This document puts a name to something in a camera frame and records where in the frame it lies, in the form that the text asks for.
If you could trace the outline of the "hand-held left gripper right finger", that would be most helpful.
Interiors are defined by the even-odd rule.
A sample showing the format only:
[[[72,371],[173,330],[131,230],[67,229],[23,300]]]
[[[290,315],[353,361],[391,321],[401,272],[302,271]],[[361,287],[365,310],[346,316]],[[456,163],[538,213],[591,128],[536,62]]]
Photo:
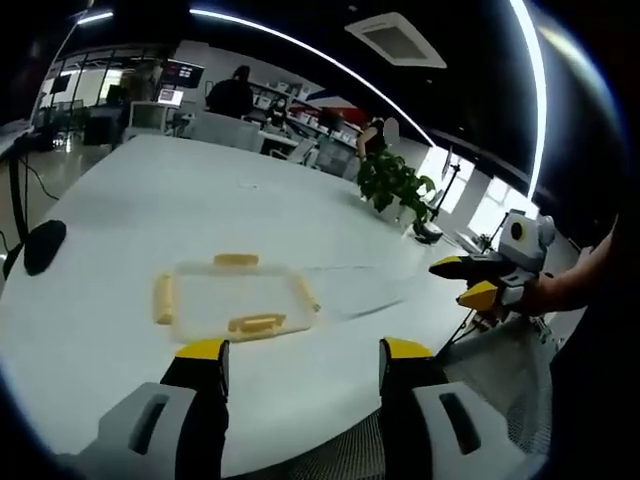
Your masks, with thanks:
[[[388,479],[506,479],[504,417],[462,382],[450,382],[423,345],[380,340],[379,425]]]

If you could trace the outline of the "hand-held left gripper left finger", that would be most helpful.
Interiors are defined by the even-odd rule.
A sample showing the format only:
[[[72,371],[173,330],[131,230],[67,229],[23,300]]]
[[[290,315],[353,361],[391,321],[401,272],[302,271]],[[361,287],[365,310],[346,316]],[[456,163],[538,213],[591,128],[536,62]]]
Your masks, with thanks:
[[[146,382],[99,420],[101,479],[220,479],[229,426],[230,342],[184,346],[158,382]]]

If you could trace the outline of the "person's right hand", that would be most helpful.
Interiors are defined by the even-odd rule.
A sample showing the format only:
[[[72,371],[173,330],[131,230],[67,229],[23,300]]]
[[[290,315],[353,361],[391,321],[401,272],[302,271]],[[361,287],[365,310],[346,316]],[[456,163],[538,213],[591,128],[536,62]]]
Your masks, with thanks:
[[[544,272],[525,284],[518,311],[525,315],[539,316],[551,312],[555,303],[555,278]]]

